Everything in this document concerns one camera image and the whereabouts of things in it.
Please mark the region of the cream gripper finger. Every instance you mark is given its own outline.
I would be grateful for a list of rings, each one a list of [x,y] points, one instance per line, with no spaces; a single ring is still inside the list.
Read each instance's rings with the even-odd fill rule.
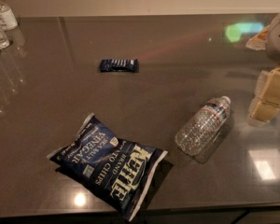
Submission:
[[[246,121],[251,126],[262,127],[269,123],[279,110],[279,107],[263,103],[259,98],[254,98],[248,108]]]
[[[280,66],[260,72],[254,93],[264,103],[280,105]]]

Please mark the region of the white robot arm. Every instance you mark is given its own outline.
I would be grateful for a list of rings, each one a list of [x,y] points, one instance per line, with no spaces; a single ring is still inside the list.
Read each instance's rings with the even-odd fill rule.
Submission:
[[[254,127],[270,122],[280,110],[280,12],[271,23],[248,40],[246,46],[253,50],[265,50],[277,63],[272,71],[259,74],[254,98],[248,109],[246,121]]]

